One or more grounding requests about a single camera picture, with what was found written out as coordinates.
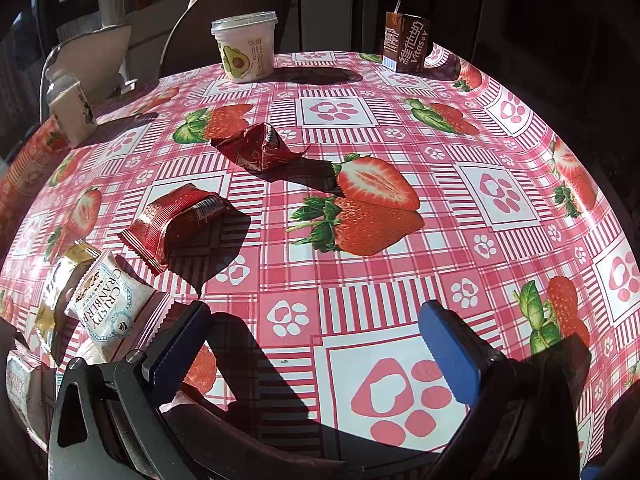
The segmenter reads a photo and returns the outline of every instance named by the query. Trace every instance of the yogurt cup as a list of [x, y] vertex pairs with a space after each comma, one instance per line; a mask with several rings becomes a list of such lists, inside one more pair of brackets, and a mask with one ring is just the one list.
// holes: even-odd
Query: yogurt cup
[[249, 83], [273, 73], [273, 29], [276, 13], [253, 12], [211, 22], [226, 76]]

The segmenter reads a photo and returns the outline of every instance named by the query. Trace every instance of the pink checkered tablecloth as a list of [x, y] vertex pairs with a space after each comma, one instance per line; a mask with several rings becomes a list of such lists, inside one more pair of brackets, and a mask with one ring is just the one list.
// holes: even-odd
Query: pink checkered tablecloth
[[[121, 254], [143, 279], [182, 303], [198, 297], [190, 283], [208, 278], [201, 299], [212, 311], [243, 319], [289, 384], [295, 398], [258, 370], [261, 440], [360, 463], [374, 477], [411, 475], [422, 452], [449, 441], [467, 409], [439, 374], [419, 373], [433, 359], [418, 333], [421, 303], [437, 298], [494, 348], [521, 360], [530, 355], [532, 327], [513, 293], [535, 280], [544, 300], [549, 280], [562, 275], [577, 289], [577, 317], [593, 355], [576, 413], [584, 464], [600, 450], [606, 410], [625, 391], [640, 347], [638, 266], [609, 203], [593, 188], [594, 205], [578, 205], [566, 216], [554, 203], [562, 177], [549, 164], [556, 134], [489, 76], [465, 62], [458, 76], [460, 61], [452, 53], [435, 45], [420, 77], [370, 59], [347, 52], [282, 54], [272, 78], [250, 84], [231, 83], [220, 65], [209, 66], [164, 78], [120, 108], [111, 105], [98, 120], [100, 142], [61, 182], [42, 189], [15, 237], [0, 274], [3, 301], [10, 296], [15, 305], [13, 323], [22, 331], [33, 324], [50, 269], [43, 258], [47, 238], [79, 195], [97, 187], [102, 201], [88, 242]], [[296, 75], [313, 67], [323, 69], [316, 73], [321, 80], [331, 68], [353, 74], [319, 85]], [[171, 100], [131, 116], [173, 88]], [[271, 123], [294, 152], [310, 146], [308, 159], [340, 162], [359, 153], [391, 163], [415, 189], [424, 226], [373, 256], [293, 245], [309, 230], [287, 232], [298, 223], [290, 215], [310, 194], [327, 193], [304, 181], [262, 180], [208, 142], [173, 140], [188, 112], [229, 104], [253, 105], [244, 115], [249, 124]], [[419, 120], [415, 109], [430, 105], [452, 120], [462, 117], [479, 135]], [[228, 197], [250, 221], [244, 228], [224, 224], [204, 253], [185, 253], [174, 260], [175, 272], [154, 277], [116, 235], [148, 202], [187, 182]], [[223, 256], [215, 269], [208, 268], [210, 253]], [[70, 322], [63, 336], [60, 371], [87, 337]], [[220, 373], [206, 396], [222, 407], [233, 400]], [[290, 409], [301, 404], [306, 409]], [[407, 453], [401, 460], [382, 448], [363, 455], [337, 436], [345, 434]]]

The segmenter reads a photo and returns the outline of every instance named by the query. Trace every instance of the yogurt cup lid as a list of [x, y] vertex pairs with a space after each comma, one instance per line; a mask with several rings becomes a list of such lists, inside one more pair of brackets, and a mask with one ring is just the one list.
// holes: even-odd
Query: yogurt cup lid
[[211, 22], [211, 33], [213, 34], [222, 30], [229, 30], [230, 28], [277, 21], [276, 13], [273, 10], [252, 12], [251, 14], [241, 14], [240, 16], [231, 16], [230, 18], [222, 18], [222, 20]]

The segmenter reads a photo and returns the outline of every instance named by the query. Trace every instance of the chair back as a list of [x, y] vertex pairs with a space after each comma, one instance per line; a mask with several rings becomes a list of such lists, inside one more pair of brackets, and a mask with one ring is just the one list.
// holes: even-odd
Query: chair back
[[54, 48], [42, 69], [40, 79], [40, 123], [49, 117], [47, 105], [47, 69], [64, 68], [74, 73], [91, 104], [103, 102], [118, 87], [118, 70], [127, 53], [131, 36], [130, 25], [110, 25], [100, 30], [80, 34]]
[[160, 77], [220, 63], [220, 51], [211, 35], [211, 22], [238, 14], [274, 10], [278, 17], [274, 50], [282, 41], [292, 0], [197, 0], [175, 24], [160, 60]]

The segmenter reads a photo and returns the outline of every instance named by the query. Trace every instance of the red snack package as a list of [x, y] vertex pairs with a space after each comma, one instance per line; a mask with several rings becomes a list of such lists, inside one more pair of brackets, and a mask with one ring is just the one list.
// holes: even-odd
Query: red snack package
[[306, 153], [289, 150], [276, 130], [267, 123], [254, 124], [227, 139], [211, 139], [211, 145], [232, 163], [250, 171], [267, 171]]
[[118, 237], [152, 273], [160, 274], [167, 268], [169, 248], [231, 208], [231, 202], [218, 193], [185, 184], [148, 204]]

